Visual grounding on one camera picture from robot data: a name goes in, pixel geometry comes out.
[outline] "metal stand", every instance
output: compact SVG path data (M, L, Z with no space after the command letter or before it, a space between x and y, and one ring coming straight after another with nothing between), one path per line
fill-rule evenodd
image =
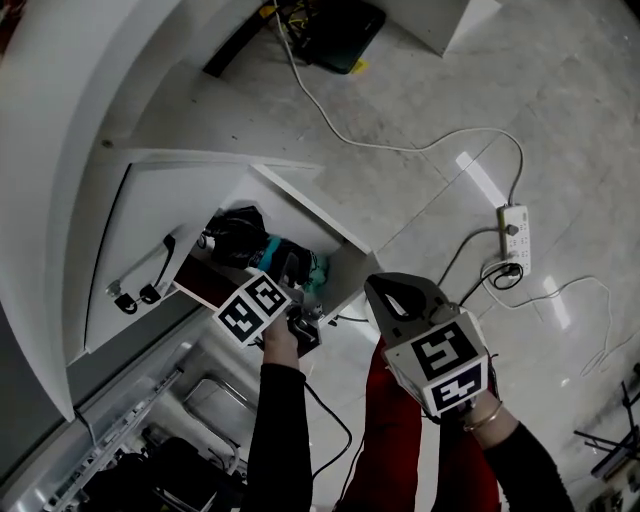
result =
M633 367L633 371L636 375L640 376L640 364L636 364ZM630 398L625 383L622 382L620 385L622 387L622 406L627 411L627 417L629 419L629 433L621 441L616 442L610 439L604 439L579 430L573 431L575 435L586 439L584 442L586 446L607 454L606 457L591 470L591 474L596 478L605 477L625 459L640 461L640 447L638 446L640 427L636 425L633 411L631 410L632 406L640 400L640 392L633 398Z
M229 396L231 396L238 404L240 404L245 409L257 414L258 408L253 405L242 393L236 390L233 386L231 386L227 381L218 377L217 375L208 374L202 377L195 386L191 388L191 390L187 393L187 396L182 400L182 407L186 411L186 413L191 416L194 420L196 420L200 425L205 427L209 432L213 435L224 441L232 450L233 450L233 461L229 468L227 469L227 474L232 475L235 470L238 468L240 463L240 445L222 433L218 428L214 425L211 425L209 421L205 418L201 417L194 409L189 407L189 399L192 395L204 384L205 382L213 382L218 385L220 389L225 391Z

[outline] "teal cloth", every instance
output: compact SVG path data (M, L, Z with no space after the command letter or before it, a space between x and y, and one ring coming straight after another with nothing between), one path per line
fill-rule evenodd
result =
M262 270L266 272L271 268L271 260L273 259L273 253L276 252L276 249L280 245L280 237L279 236L269 236L269 245L264 250L264 254L262 255L262 259L260 263L258 263L258 270Z
M311 268L309 269L309 280L302 285L302 289L308 293L317 293L322 285L327 282L329 272L329 259L326 256L319 256L311 253Z

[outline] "power strip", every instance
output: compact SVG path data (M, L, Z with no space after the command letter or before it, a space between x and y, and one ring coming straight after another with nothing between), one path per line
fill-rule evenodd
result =
M498 221L502 259L509 263L519 263L524 275L528 276L531 273L531 238L527 207L504 206L498 210Z

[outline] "hand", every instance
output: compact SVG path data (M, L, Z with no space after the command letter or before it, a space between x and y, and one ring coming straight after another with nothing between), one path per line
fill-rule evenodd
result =
M284 313L264 330L262 340L265 345L292 345L293 348L298 349L298 339L289 331Z
M484 390L477 396L476 406L465 417L465 423L472 425L491 417L499 405L500 401L489 390ZM493 421L473 431L473 436L483 450L499 445L513 434L520 424L506 408L503 407L499 411Z
M298 339L289 332L287 318L281 314L264 330L263 363L281 364L290 368L300 369L298 363Z

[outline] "black device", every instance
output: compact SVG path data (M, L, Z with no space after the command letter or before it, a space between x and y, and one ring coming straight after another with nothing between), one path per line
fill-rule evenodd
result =
M380 9L358 0L323 3L302 37L294 40L295 50L307 62L346 75L385 19Z
M298 256L289 253L278 279L278 285L293 300L293 305L287 310L287 326L289 332L298 340L298 357L302 357L320 345L320 329L316 318L303 307L302 290L292 288L298 279L299 268Z

